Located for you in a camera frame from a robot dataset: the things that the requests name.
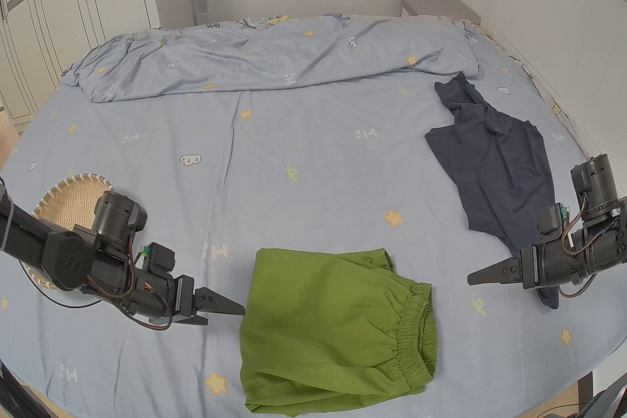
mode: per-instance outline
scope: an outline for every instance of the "green pants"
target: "green pants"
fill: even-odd
[[[261,249],[239,332],[253,413],[343,411],[418,394],[435,374],[431,285],[385,249]]]

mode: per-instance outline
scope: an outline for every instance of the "green folded garment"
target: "green folded garment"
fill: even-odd
[[[344,411],[419,394],[438,351],[431,285],[385,249],[261,249],[239,331],[253,413]]]

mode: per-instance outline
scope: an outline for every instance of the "bed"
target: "bed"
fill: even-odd
[[[452,122],[435,82],[463,71],[492,106],[536,125],[556,199],[565,205],[577,206],[569,171],[592,152],[591,144],[610,154],[619,181],[625,172],[624,153],[615,143],[600,143],[595,132],[586,143],[585,121],[576,113],[566,119],[580,103],[556,95],[549,84],[557,85],[555,80],[542,79],[542,63],[548,62],[520,47],[522,28],[515,20],[523,6],[495,0],[495,14],[483,27],[501,45],[518,47],[518,61],[468,22],[422,17],[328,16],[270,27],[269,20],[244,20],[124,36],[70,69],[66,78],[86,72],[82,88],[64,85],[53,94],[2,176],[15,202],[31,209],[69,175],[103,175],[148,211],[136,248],[150,241],[171,247],[176,274],[194,276],[196,287],[242,304],[260,248],[386,248],[400,275],[433,284],[436,377],[423,394],[342,415],[515,417],[586,375],[627,333],[627,284],[619,267],[556,311],[518,286],[466,283],[468,273],[508,257],[508,251],[495,237],[468,230],[457,188],[427,146],[425,133]],[[398,61],[387,67],[393,58],[380,45],[368,49],[368,33],[390,25],[398,31],[389,40],[400,42],[394,46]],[[546,46],[546,33],[525,30],[530,47]],[[331,58],[324,72],[283,71],[293,63],[287,58],[279,77],[272,65],[255,66],[262,69],[257,77],[238,77],[255,51],[291,46],[295,34],[307,43],[302,53],[311,46],[309,38],[325,37],[328,50],[309,54],[316,61]],[[223,44],[238,37],[245,42],[212,49],[216,64],[229,61],[220,75],[203,79],[202,72],[186,71],[185,40]],[[259,45],[248,44],[252,39]],[[622,40],[617,37],[615,47]],[[116,61],[120,46],[137,49],[138,60],[150,46],[157,62],[136,78],[115,78],[102,61]],[[340,64],[360,47],[362,59]],[[411,69],[402,61],[435,50],[443,66],[421,66],[429,61],[418,57]],[[124,67],[124,75],[137,68]],[[176,86],[166,75],[171,69],[179,72]],[[402,215],[402,226],[385,220],[388,210]],[[87,301],[79,293],[48,294],[67,304]],[[74,311],[51,304],[7,256],[0,256],[0,297],[8,300],[0,311],[4,363],[79,418],[249,413],[238,378],[237,317],[211,314],[206,328],[175,325],[153,333],[110,305]],[[227,392],[211,391],[207,380],[213,374],[226,379]]]

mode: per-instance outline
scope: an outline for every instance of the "nightstand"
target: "nightstand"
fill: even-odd
[[[481,16],[460,0],[401,0],[401,16],[420,14],[467,19],[476,25],[481,23]]]

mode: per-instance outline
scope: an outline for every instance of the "star pattern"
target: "star pattern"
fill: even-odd
[[[401,218],[400,212],[393,212],[391,209],[388,210],[388,215],[386,216],[386,220],[392,226],[398,226],[403,224],[403,219]]]
[[[207,383],[207,386],[211,389],[211,393],[213,395],[229,393],[229,390],[226,388],[226,378],[221,378],[215,373],[211,373],[211,378],[209,378],[205,383]]]
[[[566,346],[568,346],[571,340],[572,340],[572,337],[571,337],[570,329],[562,329],[562,335],[560,337],[560,341]]]

